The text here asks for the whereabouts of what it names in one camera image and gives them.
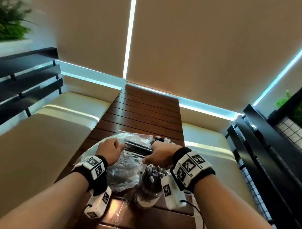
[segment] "wooden table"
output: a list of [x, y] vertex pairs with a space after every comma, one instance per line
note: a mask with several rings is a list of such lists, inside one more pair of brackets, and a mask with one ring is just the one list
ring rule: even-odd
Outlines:
[[[175, 144], [184, 146], [178, 99], [126, 85], [57, 181], [69, 174], [74, 162], [83, 152], [103, 138], [114, 135], [118, 130], [167, 137]], [[191, 194], [185, 195], [186, 199], [192, 202]], [[77, 210], [70, 219], [68, 228], [112, 229], [116, 221], [116, 226], [119, 228], [129, 229], [196, 228], [191, 206], [187, 205], [184, 208], [169, 211], [163, 197], [152, 208], [142, 210], [134, 203], [126, 204], [122, 198], [112, 196], [104, 216], [94, 220], [88, 219], [83, 214], [89, 198], [89, 194], [83, 195]]]

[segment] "black cable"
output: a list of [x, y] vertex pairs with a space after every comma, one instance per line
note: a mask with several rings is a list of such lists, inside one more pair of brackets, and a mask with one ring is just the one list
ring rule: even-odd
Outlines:
[[[186, 201], [186, 200], [181, 200], [180, 202], [182, 202], [182, 203], [187, 203], [187, 204], [189, 204], [189, 205], [191, 205], [192, 207], [194, 207], [198, 212], [199, 212], [199, 214], [201, 215], [201, 212], [200, 212], [200, 210], [194, 205], [194, 204], [192, 204], [192, 203], [190, 203], [189, 201]], [[202, 219], [202, 223], [203, 223], [203, 225], [202, 225], [202, 229], [204, 229], [204, 219]]]

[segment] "forearm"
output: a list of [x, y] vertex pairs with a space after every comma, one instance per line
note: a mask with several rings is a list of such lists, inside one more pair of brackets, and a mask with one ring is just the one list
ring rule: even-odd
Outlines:
[[71, 173], [9, 212], [0, 219], [0, 228], [63, 228], [87, 188], [85, 177]]
[[194, 196], [208, 229], [272, 229], [261, 215], [215, 175], [199, 180], [194, 187]]

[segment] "green plant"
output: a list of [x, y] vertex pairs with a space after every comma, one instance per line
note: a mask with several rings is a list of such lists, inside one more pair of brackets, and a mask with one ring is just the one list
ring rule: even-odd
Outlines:
[[0, 41], [24, 38], [30, 29], [21, 22], [31, 11], [20, 0], [0, 0]]
[[[278, 108], [282, 107], [283, 104], [285, 104], [289, 99], [291, 98], [291, 95], [289, 91], [285, 92], [285, 97], [278, 99], [276, 102], [276, 106]], [[296, 109], [292, 112], [290, 112], [287, 115], [288, 118], [290, 118], [292, 121], [294, 121], [298, 126], [302, 128], [302, 102], [296, 107]]]

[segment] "black metal railing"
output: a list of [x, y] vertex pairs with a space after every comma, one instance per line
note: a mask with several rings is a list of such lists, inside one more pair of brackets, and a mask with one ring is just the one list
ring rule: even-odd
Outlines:
[[[61, 94], [63, 80], [59, 78], [61, 69], [55, 59], [58, 59], [56, 48], [0, 57], [0, 79], [5, 79], [0, 81], [0, 125], [22, 111], [30, 116], [29, 107], [55, 90]], [[16, 76], [16, 73], [48, 62], [51, 64]], [[53, 77], [55, 82], [36, 87]]]
[[278, 229], [302, 228], [302, 153], [275, 128], [302, 101], [301, 94], [292, 98], [268, 120], [248, 105], [226, 136], [233, 141], [237, 162], [242, 159]]

